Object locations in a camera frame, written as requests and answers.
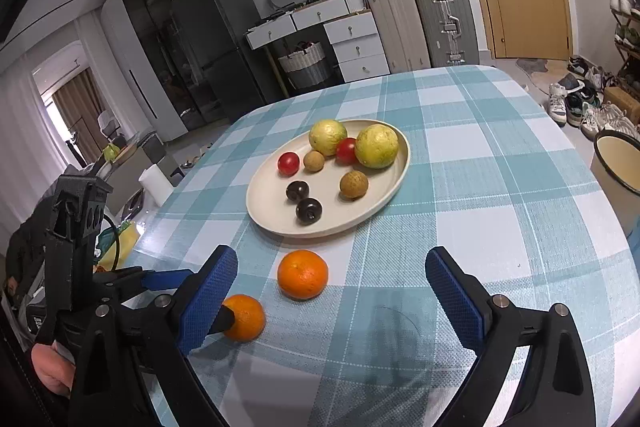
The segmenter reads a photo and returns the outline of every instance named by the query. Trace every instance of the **beige trash bin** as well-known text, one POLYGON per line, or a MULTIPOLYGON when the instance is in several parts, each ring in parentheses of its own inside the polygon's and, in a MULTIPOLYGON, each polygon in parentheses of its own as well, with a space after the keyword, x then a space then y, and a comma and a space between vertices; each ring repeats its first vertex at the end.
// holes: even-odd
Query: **beige trash bin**
POLYGON ((593 145, 591 172, 628 235, 640 215, 640 142, 617 131, 603 130, 593 145))

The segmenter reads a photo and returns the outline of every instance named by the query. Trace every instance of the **blue and white checkered tablecloth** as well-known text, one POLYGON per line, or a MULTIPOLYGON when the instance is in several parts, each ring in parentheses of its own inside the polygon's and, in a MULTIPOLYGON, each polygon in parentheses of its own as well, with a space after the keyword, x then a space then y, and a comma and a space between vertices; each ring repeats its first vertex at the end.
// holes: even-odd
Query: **blue and white checkered tablecloth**
MULTIPOLYGON (((238 345, 212 335, 190 355, 232 427, 430 426, 474 361, 424 276, 443 245, 518 306, 564 302, 584 343, 597 425, 640 385, 638 274, 604 193, 571 143, 507 74, 461 66, 384 76, 284 100, 236 122, 149 224, 128 264, 197 271, 218 244, 238 252, 230 295, 259 299, 267 325, 238 345), (244 197, 258 166, 322 118, 400 128, 412 163, 391 202, 324 239, 264 232, 244 197), (281 295, 280 259, 320 254, 329 285, 281 295)), ((519 348, 487 425, 501 422, 523 370, 519 348)), ((164 425, 175 420, 153 391, 164 425)))

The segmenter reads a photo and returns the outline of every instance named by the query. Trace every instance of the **gray refrigerator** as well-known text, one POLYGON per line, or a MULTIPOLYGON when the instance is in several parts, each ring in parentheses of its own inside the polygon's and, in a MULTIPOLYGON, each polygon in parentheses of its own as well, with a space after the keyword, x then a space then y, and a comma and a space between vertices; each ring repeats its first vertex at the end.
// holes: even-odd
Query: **gray refrigerator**
POLYGON ((206 78, 231 122, 284 98, 266 54, 244 38, 260 20, 254 0, 173 0, 172 15, 191 68, 206 78))

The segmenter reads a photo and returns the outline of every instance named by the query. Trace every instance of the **tangerine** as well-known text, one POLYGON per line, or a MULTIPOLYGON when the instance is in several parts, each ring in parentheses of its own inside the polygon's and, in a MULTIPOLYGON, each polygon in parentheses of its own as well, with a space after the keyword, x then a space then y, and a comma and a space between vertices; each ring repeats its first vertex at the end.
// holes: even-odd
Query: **tangerine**
POLYGON ((294 250, 278 266, 278 284, 285 295, 310 299, 320 295, 329 280, 324 259, 310 250, 294 250))
POLYGON ((266 323, 262 305, 249 295, 231 295, 222 302, 236 316, 234 325, 225 331, 225 335, 233 341, 249 342, 254 340, 266 323))

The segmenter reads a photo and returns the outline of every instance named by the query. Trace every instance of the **plate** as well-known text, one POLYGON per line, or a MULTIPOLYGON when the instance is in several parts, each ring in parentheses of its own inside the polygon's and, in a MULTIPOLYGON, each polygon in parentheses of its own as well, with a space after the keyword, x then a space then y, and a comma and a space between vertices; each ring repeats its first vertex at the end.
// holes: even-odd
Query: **plate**
POLYGON ((285 237, 324 237, 350 229, 373 216, 385 206, 398 191, 409 166, 411 152, 409 142, 401 131, 378 120, 346 120, 342 122, 350 137, 357 137, 364 128, 374 123, 391 127, 398 135, 398 156, 386 169, 369 169, 362 165, 340 165, 335 158, 328 158, 319 172, 308 172, 302 158, 311 150, 308 132, 290 140, 260 165, 246 192, 246 209, 258 226, 285 237), (300 157, 300 170, 293 176, 281 176, 278 158, 283 153, 294 152, 300 157), (340 179, 346 172, 357 169, 369 178, 369 190, 358 200, 345 200, 340 195, 340 179), (309 197, 322 204, 322 216, 311 225, 302 225, 296 218, 296 204, 287 200, 286 188, 293 181, 301 180, 309 185, 309 197))

